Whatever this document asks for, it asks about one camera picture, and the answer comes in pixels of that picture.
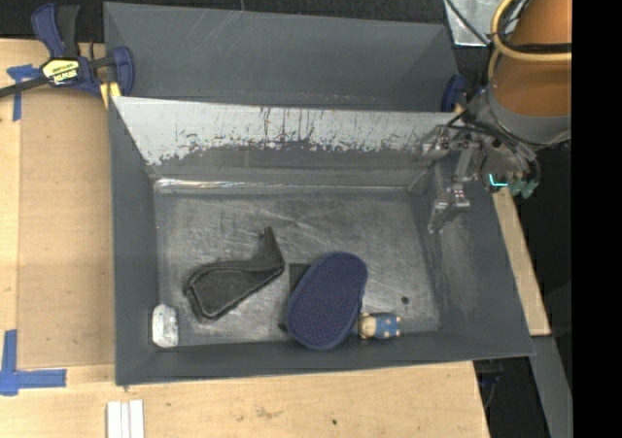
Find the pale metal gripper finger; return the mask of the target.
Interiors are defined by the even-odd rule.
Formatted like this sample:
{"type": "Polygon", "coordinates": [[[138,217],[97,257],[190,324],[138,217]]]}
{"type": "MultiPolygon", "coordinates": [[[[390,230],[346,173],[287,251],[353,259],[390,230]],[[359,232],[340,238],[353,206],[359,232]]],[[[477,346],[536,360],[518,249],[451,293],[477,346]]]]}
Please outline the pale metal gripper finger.
{"type": "Polygon", "coordinates": [[[480,141],[466,127],[439,125],[420,142],[423,155],[479,150],[480,141]]]}
{"type": "Polygon", "coordinates": [[[469,209],[470,202],[463,185],[445,187],[433,201],[428,232],[430,234],[439,233],[446,223],[453,221],[460,213],[469,209]]]}

